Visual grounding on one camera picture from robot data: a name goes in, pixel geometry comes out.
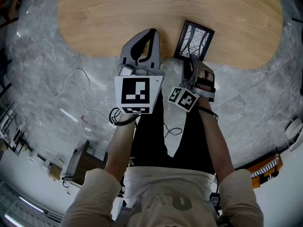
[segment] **leg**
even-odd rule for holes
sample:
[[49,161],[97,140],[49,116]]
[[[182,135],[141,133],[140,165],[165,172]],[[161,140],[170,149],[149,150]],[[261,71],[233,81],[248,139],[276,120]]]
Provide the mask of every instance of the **leg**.
[[140,118],[129,166],[166,167],[170,157],[167,154],[163,132],[163,96],[160,92],[152,114],[143,114]]
[[187,113],[182,139],[173,161],[176,168],[214,174],[203,121],[198,110],[194,108]]

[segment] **picture frame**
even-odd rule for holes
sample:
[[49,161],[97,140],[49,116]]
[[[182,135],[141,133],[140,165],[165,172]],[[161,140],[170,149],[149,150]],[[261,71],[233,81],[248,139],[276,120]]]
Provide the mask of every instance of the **picture frame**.
[[190,55],[195,54],[203,61],[213,36],[214,30],[185,20],[174,58],[190,61]]

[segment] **black picture frame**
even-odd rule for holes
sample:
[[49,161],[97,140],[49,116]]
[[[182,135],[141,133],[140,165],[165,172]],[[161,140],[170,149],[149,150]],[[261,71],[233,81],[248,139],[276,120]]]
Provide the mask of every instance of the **black picture frame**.
[[181,32],[181,35],[180,35],[180,38],[179,38],[179,41],[178,41],[178,44],[177,44],[177,47],[176,47],[176,50],[175,50],[175,53],[174,53],[174,58],[180,59],[180,60],[183,60],[183,61],[190,61],[190,57],[185,57],[185,56],[180,55],[181,47],[182,47],[182,44],[183,44],[183,41],[184,41],[184,38],[185,38],[185,35],[186,35],[186,32],[187,32],[187,29],[188,29],[189,25],[191,25],[194,28],[198,28],[198,29],[204,30],[204,31],[209,33],[208,39],[205,43],[205,46],[202,50],[202,53],[199,56],[200,60],[203,61],[203,59],[206,55],[206,52],[208,50],[208,47],[210,45],[210,42],[212,41],[212,38],[214,36],[214,30],[209,29],[207,27],[204,27],[202,25],[196,24],[194,22],[188,21],[188,20],[185,20],[185,22],[184,22],[183,30]]

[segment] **hand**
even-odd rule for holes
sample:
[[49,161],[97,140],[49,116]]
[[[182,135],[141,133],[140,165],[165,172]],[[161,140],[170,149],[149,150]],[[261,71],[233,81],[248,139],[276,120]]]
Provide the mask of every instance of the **hand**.
[[[199,69],[198,77],[199,78],[205,78],[205,70]],[[209,72],[209,73],[207,73],[206,79],[209,80],[209,81],[213,81],[214,80],[214,75]],[[201,84],[198,84],[197,88],[205,90],[205,91],[210,91],[211,90],[210,87],[205,86],[205,85],[201,85]],[[204,97],[204,96],[199,97],[196,105],[211,110],[211,107],[210,107],[210,104],[209,104],[209,101],[208,101],[208,97]]]

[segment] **white wall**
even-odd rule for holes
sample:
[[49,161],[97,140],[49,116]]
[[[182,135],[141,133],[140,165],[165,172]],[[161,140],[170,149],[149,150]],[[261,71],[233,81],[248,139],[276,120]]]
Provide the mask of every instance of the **white wall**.
[[293,227],[303,217],[303,145],[281,158],[279,175],[255,189],[265,227]]
[[[21,152],[18,157],[11,150],[6,150],[0,161],[0,175],[30,199],[64,215],[80,188],[69,185],[69,195],[63,188],[62,181],[50,178],[41,166],[28,158],[28,154],[29,151]],[[121,201],[116,199],[113,219],[116,219],[121,205]]]

